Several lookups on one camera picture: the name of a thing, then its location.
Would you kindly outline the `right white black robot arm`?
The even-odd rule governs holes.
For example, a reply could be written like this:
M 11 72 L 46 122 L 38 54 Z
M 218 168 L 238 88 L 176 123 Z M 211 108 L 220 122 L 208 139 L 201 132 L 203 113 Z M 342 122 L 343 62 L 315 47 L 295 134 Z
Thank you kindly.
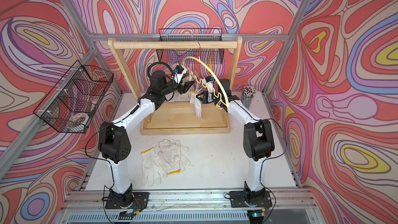
M 231 205 L 237 207 L 236 195 L 239 194 L 241 201 L 250 207 L 257 207 L 262 203 L 270 207 L 272 205 L 268 199 L 270 191 L 264 186 L 263 177 L 266 162 L 275 150 L 272 124 L 269 119 L 261 119 L 251 113 L 243 104 L 243 98 L 233 95 L 230 90 L 226 90 L 227 96 L 221 95 L 221 98 L 218 98 L 218 94 L 222 94 L 221 89 L 227 89 L 229 85 L 228 79 L 222 79 L 217 91 L 211 92 L 206 89 L 196 96 L 196 99 L 202 104 L 220 104 L 222 100 L 227 100 L 229 107 L 222 105 L 222 109 L 243 125 L 243 148 L 251 161 L 244 189 L 229 193 Z

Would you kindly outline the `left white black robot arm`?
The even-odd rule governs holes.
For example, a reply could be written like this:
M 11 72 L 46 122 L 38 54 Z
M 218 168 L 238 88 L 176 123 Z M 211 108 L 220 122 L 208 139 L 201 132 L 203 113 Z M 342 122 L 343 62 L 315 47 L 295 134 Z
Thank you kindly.
M 180 65 L 172 70 L 170 80 L 167 80 L 164 71 L 154 71 L 149 76 L 150 87 L 138 99 L 136 106 L 112 123 L 101 124 L 98 150 L 109 162 L 113 178 L 107 207 L 129 208 L 134 203 L 132 184 L 127 173 L 126 159 L 132 149 L 127 131 L 135 128 L 147 116 L 155 112 L 166 101 L 166 95 L 175 91 L 180 94 L 188 92 L 194 81 L 184 83 L 183 80 L 187 77 L 187 68 Z

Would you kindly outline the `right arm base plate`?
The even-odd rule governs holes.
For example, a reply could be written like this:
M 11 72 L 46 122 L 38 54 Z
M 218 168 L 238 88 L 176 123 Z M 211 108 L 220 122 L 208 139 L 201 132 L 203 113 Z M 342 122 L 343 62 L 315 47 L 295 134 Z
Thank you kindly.
M 260 207 L 268 209 L 273 206 L 270 192 L 265 189 L 259 191 L 250 191 L 247 189 L 230 191 L 227 195 L 232 208 Z

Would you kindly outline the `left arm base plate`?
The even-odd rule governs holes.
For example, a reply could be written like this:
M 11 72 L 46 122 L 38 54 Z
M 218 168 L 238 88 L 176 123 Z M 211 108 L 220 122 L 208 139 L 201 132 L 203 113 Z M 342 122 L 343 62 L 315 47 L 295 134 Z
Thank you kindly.
M 110 192 L 106 198 L 105 209 L 133 209 L 143 210 L 147 208 L 149 192 L 126 192 L 118 194 Z

